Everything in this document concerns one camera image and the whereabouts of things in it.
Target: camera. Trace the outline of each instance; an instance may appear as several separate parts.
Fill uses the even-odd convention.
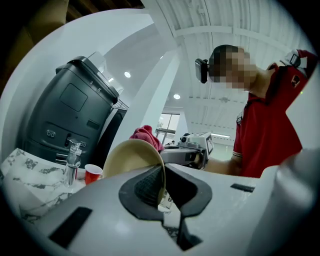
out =
[[[208,60],[197,58],[195,60],[195,76],[203,84],[207,82]]]

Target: red shirt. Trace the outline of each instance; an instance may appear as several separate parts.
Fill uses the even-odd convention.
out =
[[[317,57],[305,50],[298,52],[301,58],[307,57],[306,74],[309,78]],[[241,176],[260,178],[265,168],[279,165],[302,149],[286,110],[305,87],[308,78],[289,66],[276,82],[279,67],[273,64],[270,69],[273,68],[275,72],[265,98],[249,93],[242,121],[236,125],[233,154],[242,157]]]

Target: marble countertop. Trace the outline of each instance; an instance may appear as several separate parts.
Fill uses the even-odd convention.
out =
[[[30,223],[86,186],[79,168],[72,187],[64,185],[65,166],[16,148],[0,166],[0,182],[14,213]]]

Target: pink cloth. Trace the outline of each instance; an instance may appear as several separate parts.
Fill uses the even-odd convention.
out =
[[[144,125],[141,128],[135,129],[134,133],[130,136],[130,139],[139,139],[150,143],[157,151],[164,150],[164,146],[160,141],[153,136],[152,127],[150,125]]]

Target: red plastic cup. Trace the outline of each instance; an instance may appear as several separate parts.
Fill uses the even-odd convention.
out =
[[[84,182],[86,185],[95,182],[102,174],[102,169],[94,164],[86,164]]]

